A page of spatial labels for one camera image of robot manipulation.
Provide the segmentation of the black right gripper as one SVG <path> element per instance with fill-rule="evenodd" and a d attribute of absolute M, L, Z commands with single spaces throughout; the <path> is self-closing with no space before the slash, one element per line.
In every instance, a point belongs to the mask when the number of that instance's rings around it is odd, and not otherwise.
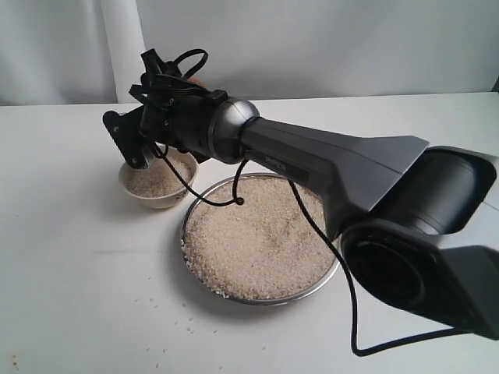
<path fill-rule="evenodd" d="M 203 97 L 207 89 L 191 78 L 207 62 L 205 50 L 188 50 L 179 57 L 165 61 L 155 50 L 147 50 L 141 55 L 145 73 L 140 77 L 138 98 L 143 104 L 140 122 L 140 151 L 145 164 L 155 159 L 152 150 L 155 143 L 172 146 L 182 153 L 190 153 L 198 163 L 209 159 L 195 150 L 188 150 L 175 138 L 168 124 L 173 107 L 185 97 Z"/>

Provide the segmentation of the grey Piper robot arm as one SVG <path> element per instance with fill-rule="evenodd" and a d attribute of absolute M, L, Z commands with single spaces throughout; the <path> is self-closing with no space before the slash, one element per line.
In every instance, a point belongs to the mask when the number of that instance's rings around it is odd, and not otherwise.
<path fill-rule="evenodd" d="M 141 56 L 144 137 L 226 164 L 254 161 L 319 195 L 341 262 L 372 296 L 498 337 L 498 159 L 415 136 L 357 137 L 263 118 L 156 51 Z"/>

